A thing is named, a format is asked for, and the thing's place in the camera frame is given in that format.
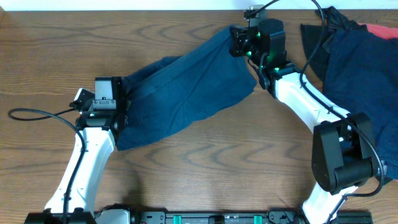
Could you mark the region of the dark blue denim shorts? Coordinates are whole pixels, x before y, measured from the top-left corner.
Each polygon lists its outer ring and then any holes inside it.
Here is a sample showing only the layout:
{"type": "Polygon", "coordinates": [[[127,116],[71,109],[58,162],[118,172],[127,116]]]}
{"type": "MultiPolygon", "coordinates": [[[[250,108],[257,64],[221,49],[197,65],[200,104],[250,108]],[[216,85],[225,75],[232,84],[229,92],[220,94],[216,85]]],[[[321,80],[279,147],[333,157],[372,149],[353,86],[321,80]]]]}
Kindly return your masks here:
{"type": "Polygon", "coordinates": [[[116,143],[124,151],[167,138],[234,106],[256,86],[242,57],[232,57],[225,28],[183,56],[168,56],[122,78],[127,125],[116,143]]]}

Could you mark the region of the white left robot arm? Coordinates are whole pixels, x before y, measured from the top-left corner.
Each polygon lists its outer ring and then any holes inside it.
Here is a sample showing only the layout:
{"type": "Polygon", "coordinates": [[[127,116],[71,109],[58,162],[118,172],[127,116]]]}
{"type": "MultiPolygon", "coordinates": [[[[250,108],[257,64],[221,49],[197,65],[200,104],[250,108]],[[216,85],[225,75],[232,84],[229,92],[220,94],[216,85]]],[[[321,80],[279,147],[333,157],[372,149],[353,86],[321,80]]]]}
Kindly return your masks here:
{"type": "Polygon", "coordinates": [[[94,91],[78,90],[70,103],[80,113],[72,126],[72,156],[43,212],[29,213],[26,223],[130,223],[129,208],[115,205],[95,211],[104,168],[126,125],[126,107],[120,77],[99,77],[94,91]]]}

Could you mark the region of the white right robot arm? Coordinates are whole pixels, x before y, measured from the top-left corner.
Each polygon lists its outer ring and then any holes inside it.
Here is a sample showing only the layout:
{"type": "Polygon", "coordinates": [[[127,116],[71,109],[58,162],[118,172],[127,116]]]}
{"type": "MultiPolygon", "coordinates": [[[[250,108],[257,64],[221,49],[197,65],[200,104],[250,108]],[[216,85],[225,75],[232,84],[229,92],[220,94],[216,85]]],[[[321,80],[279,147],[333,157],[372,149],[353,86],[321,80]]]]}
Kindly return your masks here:
{"type": "Polygon", "coordinates": [[[287,60],[285,32],[277,19],[251,19],[248,27],[231,26],[233,57],[246,56],[256,67],[260,86],[286,104],[313,134],[315,186],[299,211],[269,210],[255,223],[372,223],[369,212],[340,212],[355,191],[374,177],[381,164],[373,148],[371,121],[351,114],[320,93],[287,60]]]}

